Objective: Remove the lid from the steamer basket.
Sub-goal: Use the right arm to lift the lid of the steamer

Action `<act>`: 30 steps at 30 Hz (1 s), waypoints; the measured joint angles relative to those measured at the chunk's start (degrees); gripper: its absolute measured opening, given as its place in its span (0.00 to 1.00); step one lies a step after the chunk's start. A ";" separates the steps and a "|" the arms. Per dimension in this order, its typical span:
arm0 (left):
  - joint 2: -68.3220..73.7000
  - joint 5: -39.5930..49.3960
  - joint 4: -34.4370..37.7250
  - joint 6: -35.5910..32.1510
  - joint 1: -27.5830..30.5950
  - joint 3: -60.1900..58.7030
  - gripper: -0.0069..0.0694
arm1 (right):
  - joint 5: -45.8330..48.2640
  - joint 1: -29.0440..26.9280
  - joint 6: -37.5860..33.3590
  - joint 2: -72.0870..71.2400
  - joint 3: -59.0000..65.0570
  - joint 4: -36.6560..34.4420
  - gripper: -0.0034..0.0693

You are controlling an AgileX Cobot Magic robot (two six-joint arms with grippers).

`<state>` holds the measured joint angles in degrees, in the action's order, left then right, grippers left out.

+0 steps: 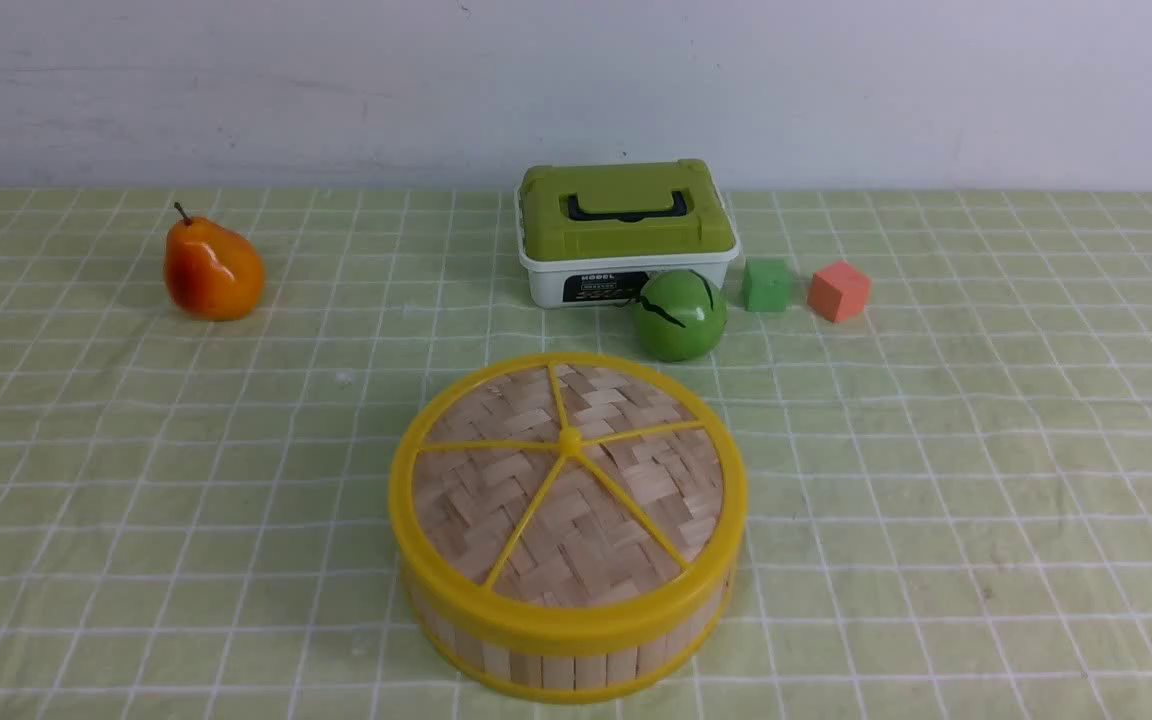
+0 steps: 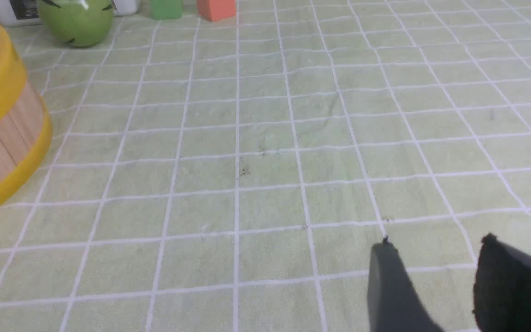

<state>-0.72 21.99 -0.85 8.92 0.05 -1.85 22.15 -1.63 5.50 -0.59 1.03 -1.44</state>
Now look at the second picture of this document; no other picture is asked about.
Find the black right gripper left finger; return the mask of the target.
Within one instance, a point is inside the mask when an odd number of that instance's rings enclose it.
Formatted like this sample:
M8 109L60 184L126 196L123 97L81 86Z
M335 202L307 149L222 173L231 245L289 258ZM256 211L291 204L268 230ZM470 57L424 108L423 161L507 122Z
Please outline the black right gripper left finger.
M385 236L373 244L368 274L371 332L442 332L417 294L397 248Z

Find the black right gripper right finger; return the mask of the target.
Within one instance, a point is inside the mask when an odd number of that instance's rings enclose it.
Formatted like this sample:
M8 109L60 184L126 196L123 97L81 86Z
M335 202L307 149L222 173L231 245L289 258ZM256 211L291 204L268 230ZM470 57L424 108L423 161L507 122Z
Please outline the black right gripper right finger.
M531 332L531 255L488 234L481 239L473 313L482 332Z

